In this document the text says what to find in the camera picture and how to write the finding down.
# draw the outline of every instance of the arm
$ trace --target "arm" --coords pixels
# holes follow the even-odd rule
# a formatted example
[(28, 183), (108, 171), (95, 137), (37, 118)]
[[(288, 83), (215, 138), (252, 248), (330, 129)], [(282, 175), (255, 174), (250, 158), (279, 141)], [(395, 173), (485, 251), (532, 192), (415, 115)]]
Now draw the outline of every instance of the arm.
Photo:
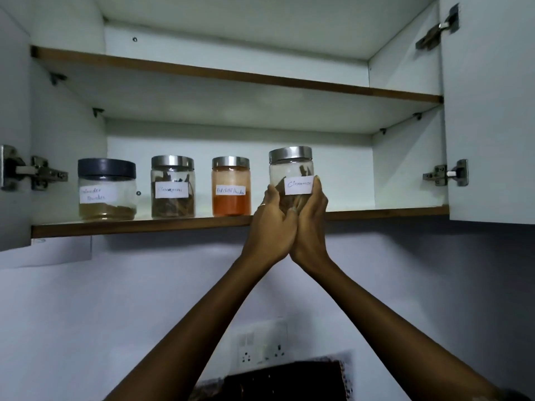
[(187, 400), (232, 318), (253, 287), (290, 251), (297, 214), (279, 209), (269, 186), (241, 256), (213, 288), (114, 388), (106, 401)]
[(318, 178), (299, 215), (292, 259), (342, 308), (413, 401), (499, 398), (498, 389), (346, 276), (332, 262), (323, 229), (327, 198)]

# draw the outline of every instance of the person's right arm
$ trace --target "person's right arm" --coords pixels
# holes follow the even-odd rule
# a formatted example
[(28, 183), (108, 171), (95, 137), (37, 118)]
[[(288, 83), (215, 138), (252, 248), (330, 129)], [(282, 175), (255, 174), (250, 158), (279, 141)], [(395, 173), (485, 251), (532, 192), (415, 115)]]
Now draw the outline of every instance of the person's right arm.
[(318, 178), (291, 258), (342, 308), (412, 401), (498, 399), (497, 387), (355, 283), (325, 247), (327, 198)]

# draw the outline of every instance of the person's left hand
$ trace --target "person's left hand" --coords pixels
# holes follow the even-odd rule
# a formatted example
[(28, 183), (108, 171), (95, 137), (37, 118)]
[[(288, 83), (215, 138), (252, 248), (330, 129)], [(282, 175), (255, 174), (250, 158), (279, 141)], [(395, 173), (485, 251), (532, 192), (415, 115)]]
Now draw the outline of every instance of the person's left hand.
[(297, 211), (289, 209), (284, 215), (279, 209), (279, 192), (270, 184), (264, 202), (252, 217), (249, 237), (241, 255), (271, 267), (288, 255), (297, 230)]

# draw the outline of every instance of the glass jar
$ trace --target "glass jar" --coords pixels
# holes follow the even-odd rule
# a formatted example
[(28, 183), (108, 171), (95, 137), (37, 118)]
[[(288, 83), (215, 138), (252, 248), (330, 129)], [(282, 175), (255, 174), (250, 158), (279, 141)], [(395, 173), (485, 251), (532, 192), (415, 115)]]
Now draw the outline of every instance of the glass jar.
[(214, 216), (251, 215), (249, 159), (221, 156), (212, 160), (212, 211)]
[(78, 160), (82, 220), (133, 220), (137, 212), (135, 179), (135, 163), (117, 159)]
[(280, 195), (280, 209), (303, 209), (312, 193), (314, 164), (312, 149), (308, 146), (292, 146), (269, 152), (270, 183)]
[(195, 216), (195, 169), (192, 158), (161, 155), (151, 160), (152, 217)]

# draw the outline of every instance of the wooden shelf edge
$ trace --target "wooden shelf edge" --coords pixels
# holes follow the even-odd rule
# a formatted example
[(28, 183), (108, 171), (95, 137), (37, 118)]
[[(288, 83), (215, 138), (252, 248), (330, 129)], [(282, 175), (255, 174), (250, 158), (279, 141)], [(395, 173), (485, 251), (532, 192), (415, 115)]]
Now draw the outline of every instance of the wooden shelf edge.
[(422, 94), (408, 91), (375, 89), (355, 85), (327, 83), (314, 80), (291, 79), (289, 77), (268, 76), (264, 74), (234, 72), (231, 70), (211, 69), (207, 67), (178, 65), (151, 60), (130, 59), (95, 53), (75, 52), (61, 49), (52, 49), (41, 46), (31, 46), (31, 57), (40, 60), (58, 60), (78, 62), (95, 66), (111, 66), (124, 69), (144, 70), (183, 76), (206, 77), (210, 79), (233, 80), (238, 82), (278, 85), (298, 89), (311, 89), (331, 91), (343, 94), (359, 94), (363, 96), (394, 98), (409, 101), (423, 101), (442, 104), (443, 96), (435, 94)]
[[(328, 212), (327, 221), (356, 219), (391, 218), (398, 216), (448, 215), (449, 206), (408, 208), (408, 209), (366, 209), (363, 211)], [(141, 232), (161, 232), (181, 229), (205, 229), (221, 227), (243, 227), (250, 225), (252, 216), (228, 216), (210, 218), (190, 218), (173, 220), (141, 220), (123, 222), (88, 222), (34, 225), (32, 238), (55, 238), (66, 236), (130, 234)]]

